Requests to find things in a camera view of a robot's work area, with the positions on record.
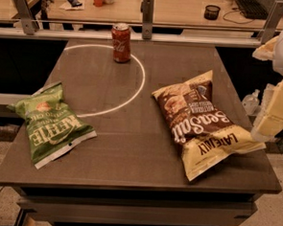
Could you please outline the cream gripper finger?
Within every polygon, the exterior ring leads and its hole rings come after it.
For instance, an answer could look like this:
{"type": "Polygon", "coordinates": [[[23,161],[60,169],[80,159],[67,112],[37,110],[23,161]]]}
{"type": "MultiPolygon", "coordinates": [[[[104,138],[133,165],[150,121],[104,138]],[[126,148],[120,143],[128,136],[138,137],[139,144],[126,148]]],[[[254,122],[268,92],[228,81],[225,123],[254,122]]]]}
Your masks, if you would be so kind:
{"type": "Polygon", "coordinates": [[[274,46],[276,44],[277,39],[278,36],[275,36],[274,38],[270,39],[264,45],[258,47],[253,52],[253,54],[251,54],[251,56],[260,59],[261,61],[272,60],[274,55],[274,46]]]}
{"type": "Polygon", "coordinates": [[[261,110],[253,122],[250,134],[258,142],[267,142],[283,130],[283,80],[267,84],[261,100],[261,110]]]}

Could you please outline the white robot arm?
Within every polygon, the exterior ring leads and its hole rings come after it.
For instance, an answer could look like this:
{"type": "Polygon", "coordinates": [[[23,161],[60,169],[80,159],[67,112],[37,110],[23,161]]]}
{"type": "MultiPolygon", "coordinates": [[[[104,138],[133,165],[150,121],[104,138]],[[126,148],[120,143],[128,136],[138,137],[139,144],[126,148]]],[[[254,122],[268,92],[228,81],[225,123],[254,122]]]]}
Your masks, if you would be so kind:
{"type": "MultiPolygon", "coordinates": [[[[283,77],[283,31],[257,48],[252,54],[262,61],[271,60],[273,71],[283,77]]],[[[253,122],[250,134],[258,142],[267,142],[283,130],[283,80],[275,86],[267,85],[261,110],[253,122]]]]}

